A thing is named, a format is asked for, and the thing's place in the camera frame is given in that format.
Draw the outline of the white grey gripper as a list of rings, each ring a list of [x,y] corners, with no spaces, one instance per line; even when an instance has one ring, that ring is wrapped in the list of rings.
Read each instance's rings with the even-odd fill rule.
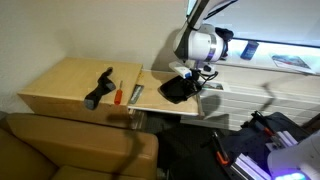
[[[192,75],[198,74],[199,76],[209,77],[216,73],[216,68],[213,64],[205,64],[202,68],[192,68],[188,64],[181,63],[179,61],[174,61],[169,64],[171,70],[177,73],[182,78],[190,78]],[[190,79],[192,87],[195,92],[200,91],[200,86],[197,80],[194,78]]]

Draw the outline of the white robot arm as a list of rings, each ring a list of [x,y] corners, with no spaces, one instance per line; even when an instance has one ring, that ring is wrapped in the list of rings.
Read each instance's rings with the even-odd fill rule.
[[[218,75],[215,63],[227,56],[233,32],[204,21],[237,1],[196,0],[173,42],[173,52],[181,62],[169,64],[183,80],[196,85],[201,77],[204,85]]]

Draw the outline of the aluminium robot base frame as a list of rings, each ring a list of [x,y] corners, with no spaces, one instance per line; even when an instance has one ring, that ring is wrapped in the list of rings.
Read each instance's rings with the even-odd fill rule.
[[[241,180],[272,180],[267,165],[268,155],[297,143],[288,131],[236,136],[230,149],[233,158],[230,169]]]

